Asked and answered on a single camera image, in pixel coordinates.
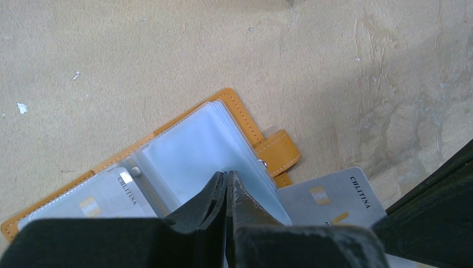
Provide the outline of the white credit card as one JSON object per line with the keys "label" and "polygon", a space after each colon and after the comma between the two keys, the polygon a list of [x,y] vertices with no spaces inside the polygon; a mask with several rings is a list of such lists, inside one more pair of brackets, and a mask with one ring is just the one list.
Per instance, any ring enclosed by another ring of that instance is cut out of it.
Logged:
{"label": "white credit card", "polygon": [[280,188],[277,194],[296,226],[372,226],[387,216],[357,166]]}
{"label": "white credit card", "polygon": [[115,167],[86,179],[18,222],[50,218],[156,218],[150,203],[124,167]]}

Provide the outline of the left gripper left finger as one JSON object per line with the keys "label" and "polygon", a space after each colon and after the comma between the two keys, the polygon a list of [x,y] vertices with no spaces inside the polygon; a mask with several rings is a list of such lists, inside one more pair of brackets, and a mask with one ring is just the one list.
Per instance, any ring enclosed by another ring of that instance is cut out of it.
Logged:
{"label": "left gripper left finger", "polygon": [[227,173],[164,218],[42,219],[28,224],[2,267],[222,267]]}

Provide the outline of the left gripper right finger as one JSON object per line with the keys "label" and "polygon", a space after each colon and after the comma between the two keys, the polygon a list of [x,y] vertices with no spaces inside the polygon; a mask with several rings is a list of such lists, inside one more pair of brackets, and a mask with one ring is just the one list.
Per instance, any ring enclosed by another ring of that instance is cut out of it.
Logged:
{"label": "left gripper right finger", "polygon": [[376,235],[355,226],[285,226],[227,177],[226,260],[229,267],[388,267]]}

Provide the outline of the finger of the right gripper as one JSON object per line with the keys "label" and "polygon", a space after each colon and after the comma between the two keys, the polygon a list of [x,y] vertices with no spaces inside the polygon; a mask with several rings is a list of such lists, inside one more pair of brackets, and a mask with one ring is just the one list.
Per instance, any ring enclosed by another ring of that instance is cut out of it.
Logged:
{"label": "finger of the right gripper", "polygon": [[472,142],[390,206],[372,229],[390,255],[472,267]]}

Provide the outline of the yellow leather card holder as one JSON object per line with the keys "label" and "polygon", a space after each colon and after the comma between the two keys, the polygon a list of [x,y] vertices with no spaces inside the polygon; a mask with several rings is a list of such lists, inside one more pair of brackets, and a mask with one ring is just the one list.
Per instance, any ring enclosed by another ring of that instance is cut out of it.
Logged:
{"label": "yellow leather card holder", "polygon": [[79,183],[115,167],[128,170],[157,218],[172,213],[217,171],[236,171],[246,190],[276,220],[290,225],[277,189],[291,185],[287,170],[301,154],[285,130],[264,137],[235,91],[223,89],[152,134],[6,220],[12,240],[18,222]]}

